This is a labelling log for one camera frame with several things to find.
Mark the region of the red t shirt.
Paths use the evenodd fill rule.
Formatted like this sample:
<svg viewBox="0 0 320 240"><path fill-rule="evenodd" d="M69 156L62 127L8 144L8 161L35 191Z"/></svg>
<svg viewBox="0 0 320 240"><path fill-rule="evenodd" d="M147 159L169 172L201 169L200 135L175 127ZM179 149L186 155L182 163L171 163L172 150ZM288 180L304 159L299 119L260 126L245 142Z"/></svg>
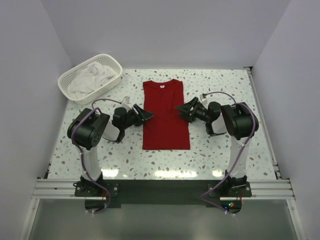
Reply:
<svg viewBox="0 0 320 240"><path fill-rule="evenodd" d="M143 125L144 150L190 150L189 123L176 107L184 104L184 87L179 80L143 82L144 110L154 116Z"/></svg>

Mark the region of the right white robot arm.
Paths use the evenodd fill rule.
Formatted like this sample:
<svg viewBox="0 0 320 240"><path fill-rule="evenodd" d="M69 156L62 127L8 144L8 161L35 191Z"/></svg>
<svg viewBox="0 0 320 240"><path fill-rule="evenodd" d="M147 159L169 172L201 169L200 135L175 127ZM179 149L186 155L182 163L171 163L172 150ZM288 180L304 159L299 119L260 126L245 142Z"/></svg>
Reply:
<svg viewBox="0 0 320 240"><path fill-rule="evenodd" d="M221 105L211 101L207 107L197 98L177 106L179 117L192 123L201 120L205 131L211 136L228 134L231 139L230 158L225 170L225 177L220 184L235 188L247 183L246 164L251 139L259 129L259 121L249 106L244 102Z"/></svg>

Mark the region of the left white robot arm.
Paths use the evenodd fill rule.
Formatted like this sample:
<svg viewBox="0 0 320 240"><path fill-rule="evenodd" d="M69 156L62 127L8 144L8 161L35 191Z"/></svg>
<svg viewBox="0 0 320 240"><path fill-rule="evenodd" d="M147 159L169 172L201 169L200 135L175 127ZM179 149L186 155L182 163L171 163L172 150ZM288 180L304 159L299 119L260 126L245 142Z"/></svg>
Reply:
<svg viewBox="0 0 320 240"><path fill-rule="evenodd" d="M81 177L96 183L101 179L97 146L102 138L120 143L125 137L126 129L131 126L139 127L153 116L152 112L136 104L132 107L122 104L115 108L112 116L103 113L98 107L84 108L67 130L67 137L80 152L83 170Z"/></svg>

